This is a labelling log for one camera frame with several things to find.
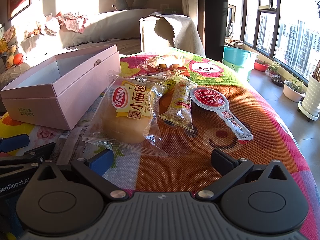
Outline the light green plastic bucket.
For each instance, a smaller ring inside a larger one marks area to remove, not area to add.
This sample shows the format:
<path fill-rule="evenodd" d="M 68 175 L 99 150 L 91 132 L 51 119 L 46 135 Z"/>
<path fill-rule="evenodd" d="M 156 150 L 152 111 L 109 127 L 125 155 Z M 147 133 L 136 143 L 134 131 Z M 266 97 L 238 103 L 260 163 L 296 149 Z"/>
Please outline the light green plastic bucket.
<path fill-rule="evenodd" d="M 253 64 L 244 64 L 243 66 L 239 66 L 239 65 L 230 63 L 226 60 L 223 60 L 222 62 L 227 67 L 233 69 L 238 74 L 240 79 L 249 81 L 251 71 L 254 68 Z"/>

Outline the beige throw cloth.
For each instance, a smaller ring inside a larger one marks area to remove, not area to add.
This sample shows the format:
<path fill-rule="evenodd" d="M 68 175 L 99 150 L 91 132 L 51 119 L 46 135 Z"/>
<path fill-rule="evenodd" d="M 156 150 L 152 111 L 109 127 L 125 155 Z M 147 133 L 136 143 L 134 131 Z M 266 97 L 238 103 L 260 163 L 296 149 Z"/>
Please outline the beige throw cloth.
<path fill-rule="evenodd" d="M 154 12 L 141 18 L 139 25 L 143 52 L 159 52 L 172 47 L 205 56 L 197 28 L 188 16 Z"/>

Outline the bread packet green label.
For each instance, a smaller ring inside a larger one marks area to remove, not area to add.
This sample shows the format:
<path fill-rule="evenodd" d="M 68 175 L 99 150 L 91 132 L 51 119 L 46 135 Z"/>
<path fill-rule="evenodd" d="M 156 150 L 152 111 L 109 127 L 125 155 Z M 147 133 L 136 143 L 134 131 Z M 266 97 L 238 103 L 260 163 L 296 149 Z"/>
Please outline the bread packet green label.
<path fill-rule="evenodd" d="M 181 66 L 185 66 L 186 68 L 188 67 L 188 64 L 191 62 L 191 58 L 185 57 L 185 56 L 177 56 L 173 54 L 166 54 L 162 56 L 154 56 L 150 57 L 148 59 L 143 60 L 138 67 L 141 68 L 142 70 L 147 71 L 148 73 L 151 73 L 147 70 L 147 65 L 158 65 L 161 63 L 166 64 L 167 66 L 170 66 L 172 64 L 180 64 Z"/>

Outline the colourful cartoon play mat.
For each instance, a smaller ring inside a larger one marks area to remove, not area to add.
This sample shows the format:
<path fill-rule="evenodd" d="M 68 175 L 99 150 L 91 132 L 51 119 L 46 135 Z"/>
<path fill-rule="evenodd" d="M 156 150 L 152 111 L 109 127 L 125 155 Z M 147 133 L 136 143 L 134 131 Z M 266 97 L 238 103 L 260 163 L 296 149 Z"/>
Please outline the colourful cartoon play mat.
<path fill-rule="evenodd" d="M 158 123 L 164 157 L 114 149 L 114 160 L 104 177 L 128 193 L 135 191 L 195 192 L 220 178 L 212 167 L 211 152 L 218 148 L 235 159 L 247 158 L 255 164 L 280 160 L 291 173 L 308 204 L 308 216 L 301 233 L 308 239 L 319 239 L 319 195 L 306 159 L 287 126 L 271 105 L 248 83 L 236 78 L 224 67 L 221 77 L 201 74 L 197 63 L 214 62 L 193 56 L 189 75 L 199 86 L 219 91 L 229 101 L 235 116 L 250 130 L 253 139 L 240 143 L 234 133 L 214 112 L 192 106 L 194 130 L 186 131 L 164 122 Z"/>

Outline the teal plastic bucket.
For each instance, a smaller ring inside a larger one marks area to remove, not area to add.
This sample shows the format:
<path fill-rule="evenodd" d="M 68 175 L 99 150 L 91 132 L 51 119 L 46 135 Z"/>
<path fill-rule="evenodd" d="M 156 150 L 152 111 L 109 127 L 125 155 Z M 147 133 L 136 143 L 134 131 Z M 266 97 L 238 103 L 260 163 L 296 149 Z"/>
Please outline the teal plastic bucket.
<path fill-rule="evenodd" d="M 240 67 L 253 67 L 257 53 L 240 48 L 225 46 L 223 50 L 223 61 Z"/>

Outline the red spoon-shaped jelly cup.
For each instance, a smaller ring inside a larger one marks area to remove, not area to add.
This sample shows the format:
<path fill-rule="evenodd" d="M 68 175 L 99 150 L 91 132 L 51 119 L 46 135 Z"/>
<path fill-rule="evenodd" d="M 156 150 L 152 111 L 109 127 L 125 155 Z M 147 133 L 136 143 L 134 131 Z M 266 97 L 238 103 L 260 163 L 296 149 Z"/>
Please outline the red spoon-shaped jelly cup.
<path fill-rule="evenodd" d="M 253 139 L 253 134 L 229 110 L 229 101 L 217 90 L 207 87 L 196 87 L 189 92 L 191 100 L 202 109 L 216 113 L 232 130 L 241 143 Z"/>

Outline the brown balls snack packet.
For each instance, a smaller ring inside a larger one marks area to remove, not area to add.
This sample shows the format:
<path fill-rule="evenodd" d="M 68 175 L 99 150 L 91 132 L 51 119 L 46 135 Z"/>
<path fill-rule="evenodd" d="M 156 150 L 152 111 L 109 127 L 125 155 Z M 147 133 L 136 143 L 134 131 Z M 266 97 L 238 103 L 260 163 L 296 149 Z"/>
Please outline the brown balls snack packet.
<path fill-rule="evenodd" d="M 188 72 L 185 66 L 181 66 L 180 64 L 172 64 L 167 66 L 164 63 L 158 64 L 156 66 L 148 64 L 147 70 L 151 73 L 160 73 L 160 72 L 170 72 L 173 74 L 181 74 L 186 77 L 190 77 L 190 73 Z"/>

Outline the pink cardboard gift box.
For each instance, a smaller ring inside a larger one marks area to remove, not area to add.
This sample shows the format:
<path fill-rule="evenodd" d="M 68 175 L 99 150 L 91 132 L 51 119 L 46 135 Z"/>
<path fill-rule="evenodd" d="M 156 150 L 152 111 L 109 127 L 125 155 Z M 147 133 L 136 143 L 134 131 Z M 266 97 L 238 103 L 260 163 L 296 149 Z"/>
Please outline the pink cardboard gift box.
<path fill-rule="evenodd" d="M 26 71 L 1 98 L 13 120 L 70 131 L 119 72 L 115 44 L 74 50 Z"/>

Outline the yellow corn snack stick packet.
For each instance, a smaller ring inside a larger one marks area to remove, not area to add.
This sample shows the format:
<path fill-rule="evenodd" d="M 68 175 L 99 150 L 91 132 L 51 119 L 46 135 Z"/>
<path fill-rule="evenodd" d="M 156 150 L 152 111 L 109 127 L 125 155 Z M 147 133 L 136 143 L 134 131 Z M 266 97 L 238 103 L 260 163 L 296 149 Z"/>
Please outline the yellow corn snack stick packet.
<path fill-rule="evenodd" d="M 155 86 L 153 90 L 157 94 L 158 98 L 161 98 L 167 92 L 171 91 L 176 85 L 175 76 L 170 73 L 138 75 L 132 77 L 132 79 L 139 80 L 140 82 L 151 85 L 152 87 Z"/>

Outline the tall white ribbed planter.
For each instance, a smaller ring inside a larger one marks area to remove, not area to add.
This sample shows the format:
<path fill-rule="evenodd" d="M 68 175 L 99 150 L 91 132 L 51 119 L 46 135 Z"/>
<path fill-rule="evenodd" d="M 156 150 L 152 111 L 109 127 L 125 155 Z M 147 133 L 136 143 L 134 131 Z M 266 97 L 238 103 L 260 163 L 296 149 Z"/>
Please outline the tall white ribbed planter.
<path fill-rule="evenodd" d="M 317 121 L 319 119 L 319 104 L 320 104 L 320 82 L 319 82 L 320 62 L 311 76 L 305 97 L 298 103 L 298 111 L 307 117 L 307 121 Z"/>

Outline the small bread yellow label packet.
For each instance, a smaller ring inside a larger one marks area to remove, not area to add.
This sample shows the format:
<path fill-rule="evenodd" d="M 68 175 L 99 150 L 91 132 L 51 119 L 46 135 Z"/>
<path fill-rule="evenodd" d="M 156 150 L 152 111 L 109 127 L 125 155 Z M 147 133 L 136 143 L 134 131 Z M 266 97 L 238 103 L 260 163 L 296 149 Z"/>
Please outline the small bread yellow label packet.
<path fill-rule="evenodd" d="M 160 98 L 154 88 L 129 77 L 114 77 L 83 141 L 105 148 L 117 146 L 141 155 L 166 157 L 157 124 Z"/>

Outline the red plastic basin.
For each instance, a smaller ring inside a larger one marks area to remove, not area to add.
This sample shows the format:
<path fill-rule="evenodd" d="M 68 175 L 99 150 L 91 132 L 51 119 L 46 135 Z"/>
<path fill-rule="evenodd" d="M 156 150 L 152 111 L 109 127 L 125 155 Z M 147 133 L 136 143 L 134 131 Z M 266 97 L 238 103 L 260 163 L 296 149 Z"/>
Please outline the red plastic basin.
<path fill-rule="evenodd" d="M 261 60 L 256 60 L 254 63 L 254 68 L 258 71 L 264 72 L 268 70 L 269 64 Z"/>

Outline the sesame grain bar packet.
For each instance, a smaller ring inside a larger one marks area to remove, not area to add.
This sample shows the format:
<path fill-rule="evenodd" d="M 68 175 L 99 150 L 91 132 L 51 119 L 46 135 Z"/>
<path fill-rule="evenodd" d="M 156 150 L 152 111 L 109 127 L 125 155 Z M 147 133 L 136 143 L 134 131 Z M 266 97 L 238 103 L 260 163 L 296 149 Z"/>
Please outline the sesame grain bar packet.
<path fill-rule="evenodd" d="M 196 87 L 197 83 L 180 78 L 173 89 L 160 99 L 158 120 L 169 126 L 193 132 L 190 91 Z"/>

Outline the white round plant pot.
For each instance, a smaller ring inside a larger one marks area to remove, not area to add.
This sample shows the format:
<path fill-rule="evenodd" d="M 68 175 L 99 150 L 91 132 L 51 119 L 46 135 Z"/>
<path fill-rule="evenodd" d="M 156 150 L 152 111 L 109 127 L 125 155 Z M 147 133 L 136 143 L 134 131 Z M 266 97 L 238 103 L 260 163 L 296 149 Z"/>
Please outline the white round plant pot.
<path fill-rule="evenodd" d="M 303 90 L 304 81 L 300 81 L 294 75 L 289 80 L 284 81 L 283 94 L 293 102 L 299 102 L 305 96 Z"/>

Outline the beige sofa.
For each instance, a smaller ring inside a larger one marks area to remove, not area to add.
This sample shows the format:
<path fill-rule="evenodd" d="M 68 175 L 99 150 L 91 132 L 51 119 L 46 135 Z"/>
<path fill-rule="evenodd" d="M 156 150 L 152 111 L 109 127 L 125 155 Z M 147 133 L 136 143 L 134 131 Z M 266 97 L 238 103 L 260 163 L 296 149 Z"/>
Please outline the beige sofa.
<path fill-rule="evenodd" d="M 139 20 L 154 12 L 156 9 L 149 8 L 106 12 L 90 17 L 83 33 L 61 26 L 55 35 L 40 34 L 19 41 L 17 52 L 23 54 L 24 62 L 6 70 L 1 61 L 1 88 L 51 56 L 70 50 L 115 44 L 121 55 L 140 53 Z"/>

